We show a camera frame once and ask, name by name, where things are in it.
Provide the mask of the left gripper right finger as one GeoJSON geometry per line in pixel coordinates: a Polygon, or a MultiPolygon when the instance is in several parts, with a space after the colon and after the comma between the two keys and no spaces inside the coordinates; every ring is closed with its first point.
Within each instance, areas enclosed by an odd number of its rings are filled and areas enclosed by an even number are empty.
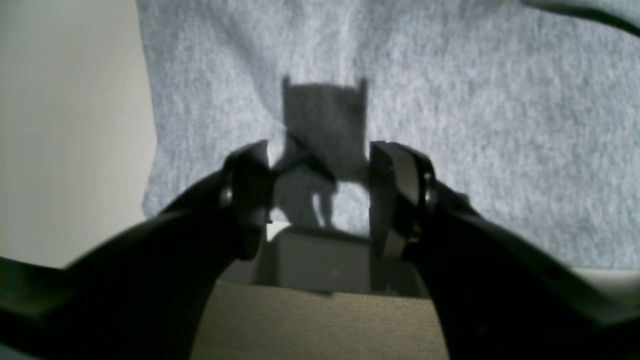
{"type": "Polygon", "coordinates": [[[427,155],[371,142],[369,194],[375,256],[416,269],[451,360],[639,358],[638,307],[483,218],[427,155]]]}

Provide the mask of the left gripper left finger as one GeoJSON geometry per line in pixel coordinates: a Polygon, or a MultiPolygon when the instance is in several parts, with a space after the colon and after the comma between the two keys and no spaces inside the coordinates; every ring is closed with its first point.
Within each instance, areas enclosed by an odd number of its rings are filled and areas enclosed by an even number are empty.
{"type": "Polygon", "coordinates": [[[206,303],[266,233],[268,142],[62,269],[1,260],[1,343],[44,360],[187,360],[206,303]]]}

